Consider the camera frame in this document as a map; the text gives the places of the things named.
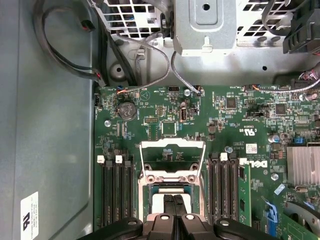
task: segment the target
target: microchip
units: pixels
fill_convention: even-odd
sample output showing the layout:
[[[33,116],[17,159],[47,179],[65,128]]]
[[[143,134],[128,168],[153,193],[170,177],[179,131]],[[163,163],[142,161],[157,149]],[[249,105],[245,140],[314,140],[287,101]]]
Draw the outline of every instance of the microchip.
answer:
[[[208,128],[209,133],[215,133],[216,132],[216,126],[215,125],[210,125]]]
[[[239,177],[245,179],[245,168],[242,166],[239,167]]]
[[[240,199],[240,209],[244,212],[245,211],[245,201],[243,201],[242,199]]]
[[[216,139],[216,135],[214,133],[210,133],[209,134],[209,139],[210,140],[215,140]]]
[[[167,160],[167,161],[172,161],[172,154],[168,154],[168,155],[166,156],[166,160]]]
[[[162,122],[162,135],[175,136],[177,134],[176,123],[174,121]]]
[[[273,151],[280,151],[282,149],[281,143],[273,143],[271,147]]]
[[[286,111],[287,111],[287,107],[284,103],[279,103],[275,105],[275,114],[285,115]]]
[[[235,97],[228,97],[226,99],[226,108],[227,109],[236,109],[237,108],[237,102]]]

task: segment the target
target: capacitor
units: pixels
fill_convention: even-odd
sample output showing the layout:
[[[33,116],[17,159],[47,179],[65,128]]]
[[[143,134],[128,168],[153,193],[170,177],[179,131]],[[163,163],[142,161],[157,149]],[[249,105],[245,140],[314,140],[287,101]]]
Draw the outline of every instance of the capacitor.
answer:
[[[305,100],[307,100],[307,101],[316,100],[317,98],[318,98],[318,94],[317,93],[305,95]]]
[[[231,146],[225,146],[224,151],[228,154],[232,154],[234,149]]]
[[[137,116],[137,107],[132,102],[120,103],[116,108],[116,113],[123,120],[131,121]]]
[[[278,135],[276,135],[276,134],[272,134],[272,135],[269,136],[268,141],[270,143],[272,143],[272,144],[273,143],[278,143],[280,141],[280,137]]]

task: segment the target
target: ram slot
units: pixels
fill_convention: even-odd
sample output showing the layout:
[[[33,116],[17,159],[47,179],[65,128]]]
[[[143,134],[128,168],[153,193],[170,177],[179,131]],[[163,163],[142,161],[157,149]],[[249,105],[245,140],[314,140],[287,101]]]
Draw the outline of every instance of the ram slot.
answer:
[[[102,226],[109,225],[113,222],[112,218],[112,179],[113,165],[111,161],[106,161],[102,167]]]
[[[121,209],[121,166],[116,164],[113,167],[113,184],[112,184],[112,221],[113,223],[121,219],[120,209]]]
[[[230,218],[237,221],[238,220],[238,164],[235,162],[229,163],[229,176],[230,176]]]
[[[212,223],[214,223],[222,216],[221,163],[218,161],[213,161],[210,163],[209,182],[210,214],[212,216]]]
[[[221,164],[221,170],[222,217],[229,219],[231,215],[230,164],[223,162]]]
[[[133,216],[133,167],[130,161],[125,161],[122,166],[122,209],[121,218]]]

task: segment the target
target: black cable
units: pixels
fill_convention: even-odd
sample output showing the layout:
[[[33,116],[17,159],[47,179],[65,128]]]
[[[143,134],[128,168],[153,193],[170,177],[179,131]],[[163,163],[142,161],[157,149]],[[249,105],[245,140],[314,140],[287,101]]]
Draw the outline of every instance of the black cable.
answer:
[[[124,54],[121,52],[119,47],[117,46],[116,42],[112,38],[110,32],[106,31],[106,36],[108,39],[108,43],[110,44],[110,48],[112,49],[116,59],[118,60],[125,76],[126,80],[128,81],[129,86],[137,86],[137,80],[134,74],[134,71],[132,70],[130,63],[128,62],[127,58],[124,56]]]
[[[98,64],[99,69],[101,70],[102,78],[107,82],[108,81],[108,71],[107,71],[107,51],[108,51],[108,39],[106,31],[104,30],[105,25],[98,17]]]
[[[45,21],[44,19],[48,17],[48,15],[51,12],[55,11],[66,11],[71,10],[73,13],[72,8],[68,7],[51,7],[49,8],[46,13],[43,11],[45,0],[36,0],[34,6],[33,6],[33,24],[34,24],[34,32],[36,34],[36,37],[38,39],[38,42],[43,49],[43,51],[48,54],[60,67],[67,70],[68,72],[72,73],[75,76],[78,76],[80,78],[84,79],[90,79],[98,82],[100,86],[105,86],[106,84],[101,78],[101,74],[98,70],[94,68],[89,67],[83,67],[76,65],[69,60],[67,60],[64,56],[62,56],[56,49],[54,49],[48,42],[47,36],[45,34]],[[87,27],[88,21],[84,22],[85,25],[82,25],[83,28]],[[92,70],[93,73],[85,72],[81,70]]]

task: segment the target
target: gray cable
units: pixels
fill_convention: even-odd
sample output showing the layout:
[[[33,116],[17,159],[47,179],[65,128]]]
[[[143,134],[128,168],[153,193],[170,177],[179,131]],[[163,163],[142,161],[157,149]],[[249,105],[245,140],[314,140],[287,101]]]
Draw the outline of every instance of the gray cable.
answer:
[[[116,35],[121,38],[121,39],[124,39],[124,40],[127,40],[129,42],[134,42],[134,43],[137,43],[137,44],[140,44],[144,47],[146,47],[147,49],[151,49],[151,50],[155,50],[157,51],[158,53],[160,53],[162,56],[164,56],[165,60],[166,60],[166,63],[167,63],[167,70],[165,72],[165,74],[162,76],[162,77],[159,77],[155,80],[153,80],[152,82],[148,83],[148,84],[145,84],[145,85],[142,85],[142,86],[138,86],[138,87],[134,87],[134,88],[130,88],[130,89],[126,89],[126,92],[133,92],[133,91],[136,91],[136,90],[140,90],[140,89],[143,89],[143,88],[147,88],[147,87],[150,87],[156,83],[159,83],[161,82],[163,79],[165,79],[168,75],[169,75],[169,72],[170,72],[170,60],[169,58],[167,57],[167,55],[159,50],[158,48],[154,47],[154,46],[151,46],[145,42],[142,42],[142,41],[138,41],[138,40],[135,40],[135,39],[132,39],[132,38],[129,38],[129,37],[126,37],[126,36],[122,36],[120,35],[118,32],[116,33]]]
[[[163,34],[160,31],[152,33],[151,35],[145,38],[144,42],[148,44],[152,40],[162,37],[162,35]],[[136,81],[138,82],[138,85],[142,84],[141,69],[140,69],[140,60],[142,58],[143,58],[142,55],[137,54],[134,61],[135,78],[136,78]]]
[[[171,3],[169,0],[143,0],[145,3],[154,6],[156,9],[159,9],[160,12],[164,14],[165,22],[167,26],[170,26],[171,22]]]
[[[309,90],[313,88],[314,86],[318,85],[320,83],[320,78],[318,78],[317,81],[312,83],[309,86],[302,87],[302,88],[297,88],[297,89],[291,89],[291,90],[263,90],[259,89],[259,92],[261,93],[274,93],[274,94],[287,94],[287,93],[298,93],[298,92],[304,92],[306,90]]]
[[[172,71],[173,71],[174,75],[175,75],[181,82],[183,82],[183,84],[186,85],[191,91],[199,94],[200,92],[199,92],[194,86],[192,86],[190,82],[184,80],[184,79],[179,75],[179,73],[177,72],[177,69],[176,69],[176,67],[175,67],[176,54],[177,54],[177,52],[174,51],[173,54],[172,54],[172,57],[171,57],[171,68],[172,68]]]

